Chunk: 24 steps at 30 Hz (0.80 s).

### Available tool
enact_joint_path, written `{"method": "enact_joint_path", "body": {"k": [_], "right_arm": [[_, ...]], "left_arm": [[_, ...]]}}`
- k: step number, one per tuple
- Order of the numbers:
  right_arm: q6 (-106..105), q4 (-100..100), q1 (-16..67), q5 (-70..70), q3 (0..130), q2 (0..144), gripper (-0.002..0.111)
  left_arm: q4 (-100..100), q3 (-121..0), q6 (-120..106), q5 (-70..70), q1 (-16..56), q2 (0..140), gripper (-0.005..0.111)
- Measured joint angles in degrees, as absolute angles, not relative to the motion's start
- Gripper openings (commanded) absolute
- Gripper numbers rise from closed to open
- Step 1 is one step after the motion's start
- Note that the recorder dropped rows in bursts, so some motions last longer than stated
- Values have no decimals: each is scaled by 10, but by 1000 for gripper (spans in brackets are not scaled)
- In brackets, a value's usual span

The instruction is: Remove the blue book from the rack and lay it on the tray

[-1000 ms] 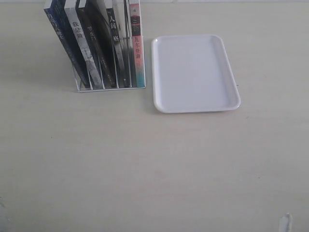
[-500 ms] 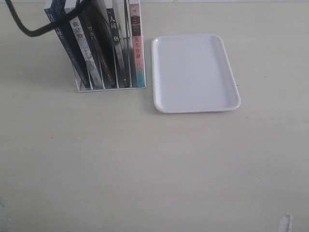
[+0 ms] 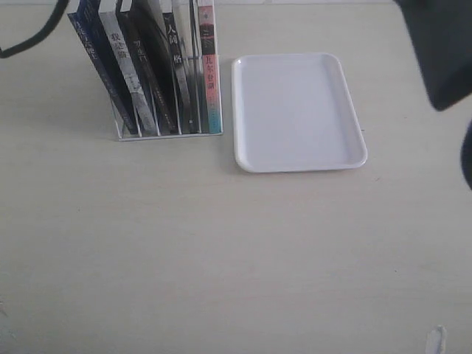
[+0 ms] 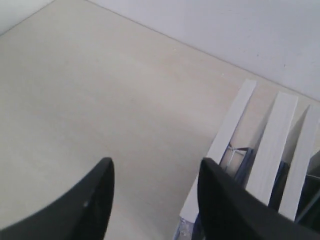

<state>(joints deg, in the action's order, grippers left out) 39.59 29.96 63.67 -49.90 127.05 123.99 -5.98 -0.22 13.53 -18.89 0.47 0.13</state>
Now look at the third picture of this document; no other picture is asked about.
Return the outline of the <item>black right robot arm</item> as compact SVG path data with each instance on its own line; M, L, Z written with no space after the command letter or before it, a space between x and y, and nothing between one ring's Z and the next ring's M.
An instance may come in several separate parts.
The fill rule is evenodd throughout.
M471 95L471 2L396 1L429 102L444 111Z

